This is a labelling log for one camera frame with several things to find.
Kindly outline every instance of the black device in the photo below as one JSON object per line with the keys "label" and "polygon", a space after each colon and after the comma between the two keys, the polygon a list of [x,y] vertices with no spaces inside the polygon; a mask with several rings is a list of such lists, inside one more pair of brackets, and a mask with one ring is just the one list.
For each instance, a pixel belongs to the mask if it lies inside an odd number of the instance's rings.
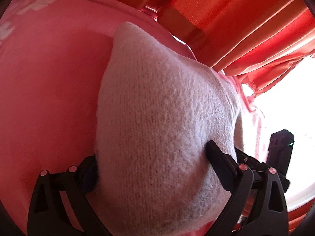
{"label": "black device", "polygon": [[266,163],[283,176],[288,172],[293,144],[294,135],[286,129],[271,134]]}
{"label": "black device", "polygon": [[[214,141],[206,144],[207,159],[224,189],[232,195],[205,236],[288,236],[288,212],[283,190],[287,179],[283,175],[280,179],[277,170],[266,163],[261,163],[238,149],[235,151],[240,164],[230,155],[221,152]],[[88,182],[90,175],[95,173],[95,156],[85,158],[78,167],[71,166],[63,173],[41,171],[31,199],[28,236],[111,236],[85,198],[86,192],[91,191],[96,183]],[[234,231],[253,189],[258,192],[251,213],[243,226]],[[67,193],[83,232],[71,225],[59,191]],[[315,218],[314,210],[315,206],[293,236],[306,236],[306,232],[315,232],[315,224],[312,222]],[[2,217],[1,221],[11,228],[7,230],[7,236],[24,236],[8,215],[5,219]]]}

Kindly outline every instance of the pink fabric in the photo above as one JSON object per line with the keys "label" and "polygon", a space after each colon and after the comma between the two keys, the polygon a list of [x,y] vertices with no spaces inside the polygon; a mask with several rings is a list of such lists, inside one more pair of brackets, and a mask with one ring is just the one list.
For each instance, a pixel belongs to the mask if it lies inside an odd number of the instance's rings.
{"label": "pink fabric", "polygon": [[152,18],[114,0],[14,0],[0,21],[0,199],[23,232],[39,172],[94,152],[100,82],[125,21],[191,56]]}

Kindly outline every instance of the curtain fold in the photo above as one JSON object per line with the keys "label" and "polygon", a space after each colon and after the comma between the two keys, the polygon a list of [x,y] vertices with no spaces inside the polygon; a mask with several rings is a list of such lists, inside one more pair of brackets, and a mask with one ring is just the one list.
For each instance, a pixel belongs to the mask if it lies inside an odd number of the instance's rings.
{"label": "curtain fold", "polygon": [[187,43],[198,61],[237,76],[255,96],[315,49],[315,19],[303,0],[118,1],[156,11],[157,22]]}

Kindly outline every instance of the white floral pattern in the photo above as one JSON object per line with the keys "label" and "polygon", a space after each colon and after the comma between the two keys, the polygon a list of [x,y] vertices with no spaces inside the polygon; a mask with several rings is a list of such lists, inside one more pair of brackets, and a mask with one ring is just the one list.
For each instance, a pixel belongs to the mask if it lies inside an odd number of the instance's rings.
{"label": "white floral pattern", "polygon": [[0,40],[6,39],[15,29],[15,27],[9,28],[11,22],[7,21],[0,25]]}
{"label": "white floral pattern", "polygon": [[45,8],[49,4],[53,3],[56,0],[36,0],[34,3],[30,4],[29,6],[25,7],[24,9],[17,12],[18,15],[22,15],[29,10],[38,11],[42,8]]}

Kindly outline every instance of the red curtain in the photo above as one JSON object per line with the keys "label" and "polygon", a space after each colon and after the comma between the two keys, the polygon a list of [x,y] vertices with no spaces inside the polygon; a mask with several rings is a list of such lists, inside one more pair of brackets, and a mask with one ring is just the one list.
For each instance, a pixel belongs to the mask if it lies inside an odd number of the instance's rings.
{"label": "red curtain", "polygon": [[310,210],[314,200],[304,204],[302,207],[289,213],[289,233],[291,234],[295,228],[301,223],[307,212]]}
{"label": "red curtain", "polygon": [[198,61],[259,95],[314,53],[315,19],[303,0],[119,0],[149,7]]}

